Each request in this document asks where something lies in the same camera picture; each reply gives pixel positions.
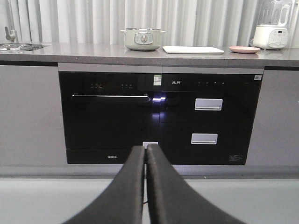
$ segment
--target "control button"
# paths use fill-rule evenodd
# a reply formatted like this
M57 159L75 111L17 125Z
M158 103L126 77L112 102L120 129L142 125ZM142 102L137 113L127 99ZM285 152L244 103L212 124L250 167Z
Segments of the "control button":
M148 37L146 35L142 35L141 38L140 38L140 40L142 42L146 42L148 40Z

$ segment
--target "blender jar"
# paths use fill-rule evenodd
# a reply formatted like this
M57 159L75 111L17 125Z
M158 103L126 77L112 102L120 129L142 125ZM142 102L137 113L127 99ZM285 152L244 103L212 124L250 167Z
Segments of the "blender jar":
M292 0L265 0L262 2L258 26L289 27Z

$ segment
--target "white floor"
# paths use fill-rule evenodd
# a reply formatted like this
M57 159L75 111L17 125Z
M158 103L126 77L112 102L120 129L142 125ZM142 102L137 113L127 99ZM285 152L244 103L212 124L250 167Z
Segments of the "white floor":
M0 178L0 223L60 224L87 206L111 181ZM186 181L247 224L299 224L298 179ZM142 223L149 224L147 204L143 212Z

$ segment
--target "cooking pot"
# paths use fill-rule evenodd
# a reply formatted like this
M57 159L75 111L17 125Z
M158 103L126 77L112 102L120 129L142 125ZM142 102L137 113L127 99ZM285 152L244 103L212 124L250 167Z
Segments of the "cooking pot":
M126 28L121 30L125 34L125 46L132 50L151 51L161 46L161 35L165 31L149 28Z

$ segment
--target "label sticker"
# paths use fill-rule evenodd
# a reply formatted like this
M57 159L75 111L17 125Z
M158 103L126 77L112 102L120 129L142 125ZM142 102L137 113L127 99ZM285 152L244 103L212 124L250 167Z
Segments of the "label sticker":
M243 155L229 155L229 161L230 162L238 162L242 161Z
M154 85L162 85L162 75L154 75Z
M256 75L256 76L254 76L254 80L255 81L261 81L262 80L262 76Z
M143 141L142 142L142 146L144 148L148 148L148 144L159 144L159 142L157 142L157 141Z

